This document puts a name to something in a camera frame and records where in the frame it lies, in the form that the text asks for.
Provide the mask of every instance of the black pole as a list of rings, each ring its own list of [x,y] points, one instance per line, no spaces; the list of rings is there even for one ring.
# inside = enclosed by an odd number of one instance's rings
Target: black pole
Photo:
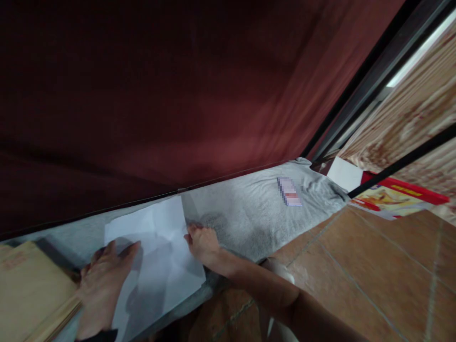
[[[373,178],[361,184],[356,189],[350,191],[348,196],[352,199],[358,196],[360,193],[364,192],[365,190],[369,189],[370,187],[374,186],[375,184],[381,182],[385,178],[391,176],[395,172],[399,171],[400,169],[406,167],[407,165],[413,163],[415,160],[421,158],[426,153],[431,152],[432,150],[436,149],[437,147],[443,145],[444,143],[450,141],[456,137],[456,123],[452,124],[448,128],[441,131],[435,137],[429,139],[421,146],[414,149],[412,152],[406,154],[398,161],[392,163],[382,172],[376,174]]]

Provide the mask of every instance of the floor tile grout line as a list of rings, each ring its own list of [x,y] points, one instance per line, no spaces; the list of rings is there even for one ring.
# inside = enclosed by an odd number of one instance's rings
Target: floor tile grout line
[[[383,319],[388,323],[388,325],[399,335],[401,339],[404,341],[409,342],[409,340],[402,335],[402,333],[399,331],[399,329],[389,320],[389,318],[386,316],[386,314],[374,303],[374,301],[367,295],[367,293],[364,292],[364,290],[359,286],[359,284],[356,282],[356,280],[348,273],[348,271],[342,267],[341,264],[333,257],[333,255],[330,253],[329,250],[326,249],[325,246],[320,241],[317,241],[317,243],[323,248],[325,253],[331,258],[331,260],[344,272],[345,276],[355,285],[355,287],[358,289],[358,291],[361,292],[361,294],[366,297],[368,302],[378,311],[378,313],[383,317]]]
[[[253,305],[255,302],[254,299],[250,299],[247,303],[245,303],[238,312],[236,312],[234,315],[232,315],[229,320],[221,327],[221,329],[212,336],[212,342],[216,342],[222,337],[223,333],[225,332],[225,329],[235,322],[249,307]]]
[[[290,262],[286,265],[287,268],[290,267],[291,264],[292,264],[293,262],[295,262],[295,260],[296,260],[302,253],[304,253],[304,252],[310,247],[310,245],[313,244],[313,243],[314,243],[314,242],[315,242],[315,241],[316,241],[316,240],[317,240],[317,239],[318,239],[318,238],[319,238],[319,237],[320,237],[328,228],[329,228],[329,226],[330,226],[331,224],[333,224],[333,222],[334,222],[337,218],[339,218],[339,216],[342,214],[342,212],[345,210],[345,208],[347,208],[347,207],[342,208],[342,209],[334,216],[334,218],[333,218],[331,221],[329,221],[328,224],[327,224],[326,226],[324,226],[324,228],[320,231],[320,233],[318,233],[317,235],[315,235],[315,236],[312,238],[312,240],[310,240],[309,242],[306,243],[306,245],[304,246],[304,248],[303,248],[298,254],[296,254],[296,256],[293,258],[292,261],[290,261]]]
[[[437,242],[436,242],[436,251],[434,256],[434,267],[432,270],[432,279],[431,279],[431,286],[429,291],[429,304],[427,308],[427,321],[426,321],[426,330],[425,330],[425,337],[424,341],[431,341],[431,333],[432,333],[432,325],[434,323],[434,306],[435,306],[435,297],[436,297],[436,288],[437,288],[437,266],[438,266],[438,258],[440,254],[440,244],[442,241],[442,233],[443,233],[443,222],[440,221],[440,227],[438,228],[437,232]]]
[[[445,286],[447,288],[448,291],[452,292],[454,295],[456,295],[456,290],[454,290],[450,285],[448,285],[447,283],[445,283],[442,279],[440,279],[437,275],[436,275],[436,278],[437,278],[437,281],[440,282],[443,286]]]
[[[368,225],[369,225],[369,228],[376,231],[377,233],[379,233],[380,235],[382,235],[385,239],[387,239],[390,243],[392,243],[397,249],[399,249],[402,253],[404,253],[406,256],[408,256],[411,260],[413,260],[415,263],[417,263],[418,265],[420,265],[422,268],[424,268],[424,270],[428,273],[430,273],[431,275],[433,274],[432,271],[430,271],[426,266],[424,266],[422,263],[420,263],[418,260],[416,260],[414,257],[412,257],[404,248],[402,248],[396,241],[392,240],[391,238],[389,238],[388,236],[386,236],[384,233],[382,233],[380,230],[378,230],[377,228],[375,228],[367,219],[365,219],[363,216],[359,215],[356,211],[353,211],[356,215],[358,215],[358,217],[360,217],[361,219],[363,219]],[[444,224],[444,220],[441,220],[440,221],[440,224],[442,225],[443,227],[443,224]],[[450,290],[452,293],[456,294],[456,290],[453,289],[450,285],[448,285],[447,283],[445,283],[439,276],[437,276],[437,280],[439,282],[441,282],[445,287],[448,288],[448,290]]]
[[[360,217],[362,220],[364,220],[370,229],[375,230],[377,233],[379,233],[382,237],[384,237],[388,242],[392,243],[394,247],[399,249],[402,253],[404,253],[406,256],[408,256],[412,261],[420,265],[422,268],[424,268],[425,271],[428,273],[432,274],[432,271],[430,271],[426,266],[424,266],[422,263],[420,263],[418,260],[416,260],[414,257],[410,255],[409,252],[407,252],[403,247],[401,247],[396,241],[392,240],[390,237],[388,237],[385,233],[383,233],[381,230],[378,230],[377,228],[374,227],[372,223],[370,223],[367,219],[359,215],[356,211],[354,212],[358,217]]]

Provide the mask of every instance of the tiled floor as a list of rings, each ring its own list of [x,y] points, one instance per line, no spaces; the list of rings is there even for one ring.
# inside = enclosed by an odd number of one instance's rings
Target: tiled floor
[[[428,211],[396,221],[346,207],[274,255],[371,341],[456,341],[456,228]],[[228,289],[205,303],[189,341],[260,341],[258,307]]]

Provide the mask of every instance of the left hand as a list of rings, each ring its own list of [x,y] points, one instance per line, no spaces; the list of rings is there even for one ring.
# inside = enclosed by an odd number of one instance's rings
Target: left hand
[[[76,296],[84,306],[76,338],[84,340],[111,330],[117,299],[132,268],[141,243],[138,241],[117,255],[115,241],[95,252],[92,262],[81,270]]]

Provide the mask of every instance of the wrinkled paper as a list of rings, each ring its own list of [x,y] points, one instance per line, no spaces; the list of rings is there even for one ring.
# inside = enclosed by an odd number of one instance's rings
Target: wrinkled paper
[[[116,218],[104,231],[105,245],[115,239],[118,253],[141,241],[115,310],[118,342],[133,339],[206,281],[183,238],[187,228],[180,196]]]

